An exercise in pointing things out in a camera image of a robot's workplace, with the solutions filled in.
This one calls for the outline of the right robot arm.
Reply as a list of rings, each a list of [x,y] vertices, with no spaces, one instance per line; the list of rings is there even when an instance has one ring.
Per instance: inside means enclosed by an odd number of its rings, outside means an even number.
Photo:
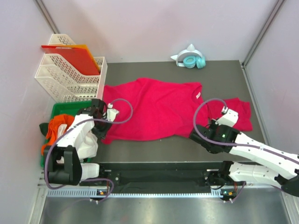
[[[222,184],[255,182],[280,188],[292,196],[299,195],[299,156],[258,142],[237,129],[215,120],[205,127],[194,124],[190,139],[212,154],[228,153],[247,158],[255,165],[226,162],[219,171]]]

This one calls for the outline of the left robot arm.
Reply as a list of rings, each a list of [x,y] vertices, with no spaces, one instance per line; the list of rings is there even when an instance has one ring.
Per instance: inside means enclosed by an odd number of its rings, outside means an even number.
[[[101,185],[109,182],[102,165],[82,163],[95,157],[98,140],[104,139],[111,127],[107,120],[108,107],[100,99],[93,99],[91,106],[81,108],[67,131],[44,150],[44,179],[49,189],[80,182]]]

